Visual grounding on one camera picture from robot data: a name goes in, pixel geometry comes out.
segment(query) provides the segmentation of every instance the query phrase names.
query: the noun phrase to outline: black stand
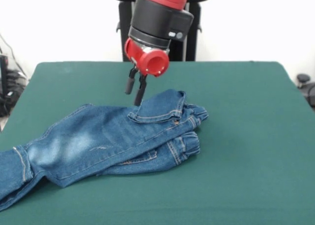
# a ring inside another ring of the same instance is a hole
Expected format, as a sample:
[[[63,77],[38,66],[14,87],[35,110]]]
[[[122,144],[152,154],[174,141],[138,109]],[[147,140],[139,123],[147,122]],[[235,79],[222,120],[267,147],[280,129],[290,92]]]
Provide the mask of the black stand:
[[[7,90],[7,66],[8,59],[4,55],[0,55],[0,69],[1,69],[1,85],[2,85],[2,96],[3,98],[8,94]]]

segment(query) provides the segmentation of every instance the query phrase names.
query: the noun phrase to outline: blue denim jeans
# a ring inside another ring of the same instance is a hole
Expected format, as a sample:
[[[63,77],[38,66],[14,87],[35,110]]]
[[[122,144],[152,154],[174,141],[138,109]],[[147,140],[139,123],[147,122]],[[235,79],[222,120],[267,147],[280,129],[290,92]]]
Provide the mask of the blue denim jeans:
[[[0,211],[43,177],[64,188],[92,175],[168,170],[199,153],[193,130],[207,118],[175,90],[139,107],[83,105],[39,138],[0,153]]]

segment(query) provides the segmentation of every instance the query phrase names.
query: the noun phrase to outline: black cable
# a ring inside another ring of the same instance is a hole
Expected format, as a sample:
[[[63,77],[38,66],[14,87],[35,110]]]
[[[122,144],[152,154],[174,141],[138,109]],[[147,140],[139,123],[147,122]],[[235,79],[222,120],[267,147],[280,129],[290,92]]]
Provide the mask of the black cable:
[[[1,33],[0,33],[0,38],[3,40],[3,42],[6,44],[6,46],[8,46],[9,49],[11,50],[12,58],[13,58],[14,62],[16,63],[16,65],[18,66],[18,68],[20,69],[20,71],[27,77],[26,73],[23,71],[23,69],[21,68],[19,63],[16,61],[12,47],[5,41],[5,39],[3,38]]]

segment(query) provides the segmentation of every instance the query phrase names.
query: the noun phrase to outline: jeans leg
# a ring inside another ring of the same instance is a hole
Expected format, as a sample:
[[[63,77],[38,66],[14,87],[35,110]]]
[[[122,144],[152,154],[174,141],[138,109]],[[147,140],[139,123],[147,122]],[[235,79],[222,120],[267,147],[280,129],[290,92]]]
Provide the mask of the jeans leg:
[[[198,153],[200,153],[199,139],[197,134],[191,131],[166,142],[153,151],[111,166],[99,173],[98,176],[166,171],[180,165],[190,156]]]

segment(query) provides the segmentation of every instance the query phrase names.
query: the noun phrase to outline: jeans seam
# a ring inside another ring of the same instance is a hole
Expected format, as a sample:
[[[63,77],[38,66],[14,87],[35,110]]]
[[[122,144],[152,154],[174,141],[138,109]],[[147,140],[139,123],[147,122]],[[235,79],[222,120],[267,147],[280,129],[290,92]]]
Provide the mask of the jeans seam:
[[[26,178],[25,178],[26,165],[25,165],[25,163],[24,163],[24,161],[23,161],[23,157],[22,157],[22,155],[20,154],[20,152],[19,152],[15,147],[13,147],[13,149],[17,152],[17,154],[19,155],[19,157],[20,157],[20,159],[21,159],[21,162],[22,162],[22,165],[23,165],[23,182],[26,182]]]
[[[177,153],[176,153],[176,150],[174,149],[174,147],[173,147],[173,144],[172,144],[172,142],[170,142],[170,141],[168,141],[167,142],[167,146],[168,146],[168,149],[170,150],[170,152],[171,152],[171,154],[173,155],[173,158],[174,158],[174,160],[175,160],[175,163],[177,164],[177,165],[180,165],[180,159],[179,159],[179,157],[178,157],[178,155],[177,155]]]
[[[154,118],[160,118],[160,117],[167,116],[167,115],[171,114],[172,112],[179,112],[179,113],[182,113],[182,111],[180,111],[180,110],[172,110],[172,111],[170,111],[170,112],[168,112],[168,113],[166,113],[166,114],[162,114],[162,115],[158,115],[158,116],[154,116],[154,117],[140,117],[140,116],[138,116],[137,114],[136,114],[136,117],[137,117],[137,118],[141,118],[141,119],[154,119]]]
[[[193,118],[189,118],[189,120],[190,120],[190,122],[192,123],[193,128],[196,128],[196,123],[195,123],[195,121],[193,120]]]

